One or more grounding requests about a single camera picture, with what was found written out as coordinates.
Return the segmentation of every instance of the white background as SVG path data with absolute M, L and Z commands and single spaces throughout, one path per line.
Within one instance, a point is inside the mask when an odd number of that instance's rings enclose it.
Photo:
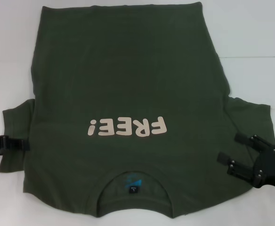
M 30 67 L 42 6 L 187 3 L 193 1 L 0 0 L 0 135 L 4 131 L 1 111 L 34 97 Z M 271 105 L 275 129 L 275 0 L 203 0 L 202 4 L 231 96 Z M 176 219 L 148 210 L 122 210 L 94 218 L 56 210 L 22 193 L 23 179 L 23 172 L 0 173 L 0 226 L 275 226 L 275 187 L 271 186 L 253 188 Z

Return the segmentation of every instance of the short sleeve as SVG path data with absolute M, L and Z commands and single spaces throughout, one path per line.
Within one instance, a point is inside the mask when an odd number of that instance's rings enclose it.
M 228 98 L 226 112 L 237 131 L 252 136 L 257 134 L 268 142 L 275 144 L 273 123 L 269 105 L 258 105 L 239 98 Z M 250 152 L 253 160 L 258 156 L 255 151 Z
M 5 135 L 10 138 L 28 139 L 35 100 L 25 101 L 14 109 L 3 111 Z M 10 173 L 24 170 L 25 151 L 9 150 L 2 156 L 0 163 L 1 173 Z

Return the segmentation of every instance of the t-shirt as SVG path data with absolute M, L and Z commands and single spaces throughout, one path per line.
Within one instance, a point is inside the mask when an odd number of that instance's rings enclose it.
M 57 209 L 202 210 L 251 188 L 216 161 L 253 164 L 236 132 L 275 143 L 270 106 L 228 96 L 200 2 L 43 7 L 32 81 L 35 99 L 3 112 L 31 150 L 0 172 L 24 170 L 24 192 Z

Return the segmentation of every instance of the white lettering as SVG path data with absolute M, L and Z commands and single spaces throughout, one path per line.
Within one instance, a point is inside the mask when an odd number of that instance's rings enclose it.
M 165 133 L 167 132 L 167 127 L 165 125 L 163 117 L 158 117 L 157 122 L 153 122 L 151 124 L 152 127 L 159 127 L 159 129 L 153 129 L 151 130 L 152 134 L 160 134 L 160 133 Z
M 107 132 L 99 132 L 100 136 L 111 136 L 114 135 L 113 120 L 112 119 L 101 119 L 100 123 L 106 123 L 106 126 L 100 126 L 100 130 L 107 130 Z
M 88 132 L 87 132 L 87 134 L 88 134 L 89 136 L 91 136 L 91 135 L 94 134 L 95 128 L 96 128 L 94 125 L 96 124 L 96 122 L 97 122 L 97 121 L 94 120 L 94 119 L 90 121 L 91 126 L 89 127 L 89 130 L 88 130 Z
M 132 128 L 131 128 L 131 118 L 129 117 L 119 117 L 119 121 L 124 121 L 124 124 L 118 124 L 117 127 L 119 129 L 125 129 L 125 131 L 116 131 L 116 134 L 129 136 L 132 135 Z
M 139 137 L 147 137 L 150 135 L 149 122 L 147 119 L 143 119 L 143 124 L 140 123 L 138 120 L 134 120 L 133 124 L 137 126 L 136 134 Z

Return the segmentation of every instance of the size tag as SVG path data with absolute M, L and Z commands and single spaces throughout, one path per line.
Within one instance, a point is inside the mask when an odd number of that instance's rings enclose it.
M 130 186 L 129 193 L 130 194 L 138 193 L 138 186 Z

